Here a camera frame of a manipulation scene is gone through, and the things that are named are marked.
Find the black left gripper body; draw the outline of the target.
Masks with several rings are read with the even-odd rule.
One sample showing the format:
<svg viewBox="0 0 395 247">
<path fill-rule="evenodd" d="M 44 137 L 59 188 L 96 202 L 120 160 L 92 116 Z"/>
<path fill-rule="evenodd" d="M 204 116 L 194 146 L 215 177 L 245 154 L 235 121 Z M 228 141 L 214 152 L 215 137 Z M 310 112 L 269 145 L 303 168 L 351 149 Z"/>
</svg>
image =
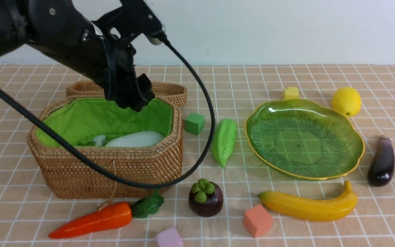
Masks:
<svg viewBox="0 0 395 247">
<path fill-rule="evenodd" d="M 120 41 L 112 35 L 111 40 L 105 36 L 96 35 L 105 51 L 106 69 L 105 80 L 102 84 L 104 97 L 114 101 L 120 108 L 142 108 L 143 100 L 138 93 L 138 81 L 134 69 L 132 44 Z"/>
</svg>

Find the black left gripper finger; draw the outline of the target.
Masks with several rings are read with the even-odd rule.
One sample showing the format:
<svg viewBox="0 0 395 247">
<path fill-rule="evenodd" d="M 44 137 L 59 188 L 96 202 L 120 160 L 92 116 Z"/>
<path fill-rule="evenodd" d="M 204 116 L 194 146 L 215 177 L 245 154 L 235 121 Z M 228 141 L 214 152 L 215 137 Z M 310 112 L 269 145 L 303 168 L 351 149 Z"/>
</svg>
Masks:
<svg viewBox="0 0 395 247">
<path fill-rule="evenodd" d="M 151 100 L 155 98 L 152 92 L 152 82 L 146 74 L 136 76 L 135 73 L 129 78 L 129 106 L 133 111 L 140 112 Z"/>
</svg>

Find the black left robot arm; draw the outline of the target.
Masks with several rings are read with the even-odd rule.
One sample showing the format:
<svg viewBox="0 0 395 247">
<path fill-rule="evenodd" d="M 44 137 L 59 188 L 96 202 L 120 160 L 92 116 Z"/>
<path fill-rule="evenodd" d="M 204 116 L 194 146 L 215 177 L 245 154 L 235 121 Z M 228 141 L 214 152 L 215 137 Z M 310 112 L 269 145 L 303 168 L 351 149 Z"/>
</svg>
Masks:
<svg viewBox="0 0 395 247">
<path fill-rule="evenodd" d="M 0 57 L 26 44 L 91 79 L 108 101 L 141 111 L 155 94 L 136 75 L 131 42 L 162 26 L 143 0 L 121 4 L 90 21 L 71 0 L 0 0 Z"/>
</svg>

